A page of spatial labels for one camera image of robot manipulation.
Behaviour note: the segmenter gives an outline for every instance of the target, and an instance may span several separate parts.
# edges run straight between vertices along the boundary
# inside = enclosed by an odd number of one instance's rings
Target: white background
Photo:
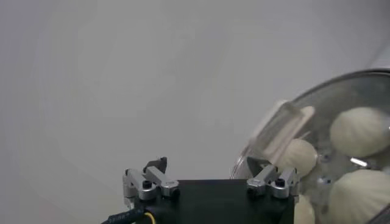
[[[367,68],[386,0],[0,1],[0,222],[100,223],[159,156],[228,178],[278,99]]]

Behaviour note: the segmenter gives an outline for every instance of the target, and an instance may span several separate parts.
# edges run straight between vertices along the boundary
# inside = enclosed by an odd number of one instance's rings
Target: yellow wire
[[[150,212],[145,212],[145,215],[151,218],[152,224],[156,224],[156,220],[154,219],[154,216]]]

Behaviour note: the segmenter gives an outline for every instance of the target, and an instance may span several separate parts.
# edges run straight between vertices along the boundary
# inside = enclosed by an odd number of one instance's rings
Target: black screw
[[[275,185],[277,187],[285,187],[285,184],[286,184],[285,181],[283,179],[281,179],[281,178],[275,180]]]
[[[142,182],[142,188],[143,189],[150,189],[150,188],[152,188],[152,182],[150,182],[149,180],[144,180]]]

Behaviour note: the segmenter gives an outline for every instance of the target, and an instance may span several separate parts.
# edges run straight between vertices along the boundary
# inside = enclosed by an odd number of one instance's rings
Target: glass lid
[[[390,204],[390,70],[343,75],[279,102],[231,178],[253,176],[248,158],[297,168],[296,223],[373,221]]]

